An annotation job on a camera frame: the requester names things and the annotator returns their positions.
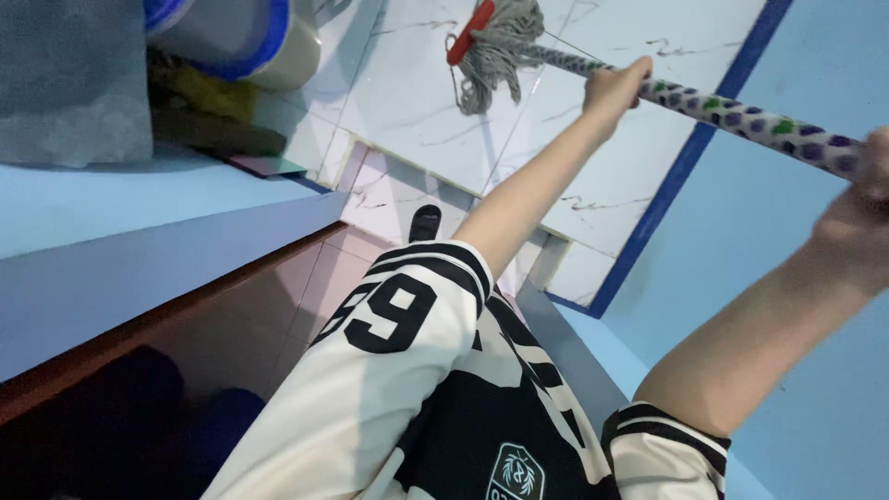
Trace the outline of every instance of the forearm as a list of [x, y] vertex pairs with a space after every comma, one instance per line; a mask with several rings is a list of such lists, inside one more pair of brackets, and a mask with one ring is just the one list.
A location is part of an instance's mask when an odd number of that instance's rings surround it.
[[494, 279], [605, 140], [595, 110], [584, 113], [531, 161], [501, 182], [453, 238], [474, 246]]
[[803, 246], [664, 357], [634, 400], [727, 436], [816, 343], [871, 298]]

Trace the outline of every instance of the red mop clamp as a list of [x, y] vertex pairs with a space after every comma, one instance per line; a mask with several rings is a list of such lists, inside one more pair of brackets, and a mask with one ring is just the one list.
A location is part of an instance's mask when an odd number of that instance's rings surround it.
[[494, 3], [491, 0], [485, 0], [476, 9], [476, 13], [472, 14], [472, 19], [466, 23], [466, 27], [460, 32], [460, 36], [454, 41], [451, 50], [447, 52], [447, 63], [451, 66], [456, 65], [463, 59], [463, 54], [469, 50], [474, 40], [469, 35], [470, 31], [482, 29], [488, 24], [491, 14], [494, 13]]

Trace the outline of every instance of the black slipper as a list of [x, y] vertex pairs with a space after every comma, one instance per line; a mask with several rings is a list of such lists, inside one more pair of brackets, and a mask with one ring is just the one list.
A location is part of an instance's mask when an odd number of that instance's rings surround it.
[[438, 226], [442, 222], [442, 211], [435, 205], [424, 205], [413, 213], [411, 221], [411, 232], [408, 234], [407, 242], [414, 241], [430, 241], [436, 238], [438, 234]]

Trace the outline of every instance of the jersey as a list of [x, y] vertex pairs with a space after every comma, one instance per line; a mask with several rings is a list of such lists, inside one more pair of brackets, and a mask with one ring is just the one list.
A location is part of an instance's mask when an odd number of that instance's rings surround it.
[[729, 440], [637, 402], [600, 445], [492, 282], [457, 241], [381, 255], [203, 498], [722, 498]]

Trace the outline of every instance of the wooden edge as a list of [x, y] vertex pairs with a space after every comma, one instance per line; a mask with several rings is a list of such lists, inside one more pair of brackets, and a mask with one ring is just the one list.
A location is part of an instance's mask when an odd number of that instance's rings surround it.
[[151, 342], [167, 325], [193, 316], [248, 278], [276, 267], [346, 227], [345, 222], [334, 222], [0, 383], [0, 425], [80, 382], [114, 359]]

